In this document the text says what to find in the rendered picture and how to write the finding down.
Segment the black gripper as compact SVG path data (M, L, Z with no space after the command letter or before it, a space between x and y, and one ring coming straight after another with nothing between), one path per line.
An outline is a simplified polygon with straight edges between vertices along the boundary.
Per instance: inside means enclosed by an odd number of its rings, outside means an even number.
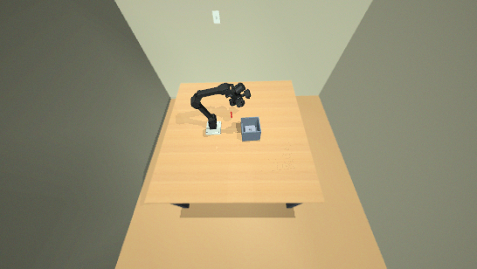
M246 90L244 91L244 93L238 94L238 96L237 96L236 99L230 98L230 99L229 99L229 102L230 102L230 105L231 105L232 107L236 105L236 101L235 101L235 100L237 100L239 97L240 97L240 98L246 97L247 99L250 99L250 97L251 97L250 90L249 90L249 89L246 89Z

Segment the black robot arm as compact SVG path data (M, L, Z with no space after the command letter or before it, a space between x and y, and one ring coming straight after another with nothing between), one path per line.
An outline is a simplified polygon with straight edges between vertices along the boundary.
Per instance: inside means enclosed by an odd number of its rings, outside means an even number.
M231 87L231 89L230 89ZM245 86L243 83L238 83L236 86L233 84L228 84L228 83L223 83L220 84L217 87L209 88L209 89L204 89L204 90L198 90L191 98L190 98L190 105L198 109L204 116L208 118L208 124L211 129L217 129L217 116L215 114L211 114L201 103L201 99L203 97L208 97L216 94L221 94L225 95L226 99L228 97L232 99L236 99L238 94L242 93L245 91ZM237 107L243 107L245 104L245 101L243 98L238 98L236 101Z

